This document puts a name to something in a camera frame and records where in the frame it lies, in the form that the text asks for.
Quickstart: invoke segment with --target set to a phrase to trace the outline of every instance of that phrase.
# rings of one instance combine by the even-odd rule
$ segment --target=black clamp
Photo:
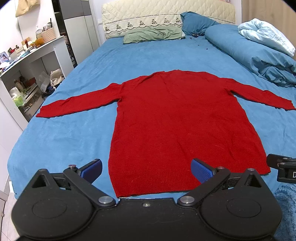
[[[255,169],[231,173],[194,159],[191,171],[202,184],[177,203],[120,198],[116,204],[90,183],[102,172],[99,159],[63,173],[40,169],[12,210],[18,241],[275,241],[281,208]]]
[[[278,182],[296,183],[296,158],[269,154],[266,163],[269,167],[278,169]]]

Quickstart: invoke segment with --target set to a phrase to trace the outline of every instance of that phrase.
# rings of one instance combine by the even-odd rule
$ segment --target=green pillow
[[[123,38],[124,44],[155,40],[181,39],[182,30],[177,26],[157,26],[136,28],[129,31]]]

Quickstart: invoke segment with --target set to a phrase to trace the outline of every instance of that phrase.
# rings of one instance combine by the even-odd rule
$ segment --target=blue bed sheet
[[[103,89],[110,83],[122,83],[141,75],[174,69],[206,71],[218,77],[233,78],[243,84],[270,90],[278,96],[292,100],[296,106],[295,88],[278,87],[258,77],[209,43],[205,37],[192,36],[186,36],[182,40],[128,45],[123,45],[122,38],[109,39],[67,76],[44,105]],[[237,99],[258,132],[267,154],[296,156],[296,111],[276,109],[239,97]],[[95,158],[100,158],[103,162],[103,172],[93,185],[116,198],[108,175],[116,108],[117,103],[112,103],[62,117],[33,117],[8,160],[8,170],[16,197],[40,168],[46,168],[50,172],[61,172],[69,164],[80,167]],[[279,187],[279,183],[276,182],[276,171],[273,170],[263,178],[275,192]],[[141,197],[177,199],[183,194],[163,193]]]

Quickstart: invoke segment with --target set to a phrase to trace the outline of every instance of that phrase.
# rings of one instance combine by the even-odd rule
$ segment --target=tiled floor
[[[4,217],[1,228],[1,241],[15,241],[19,238],[17,231],[11,220],[11,210],[16,202],[14,193],[9,193],[8,200],[4,208]]]

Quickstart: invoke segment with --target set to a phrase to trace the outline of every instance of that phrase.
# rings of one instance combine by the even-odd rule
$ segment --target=picture frame
[[[2,64],[3,62],[9,63],[9,58],[8,58],[8,55],[5,51],[0,53],[0,64]]]

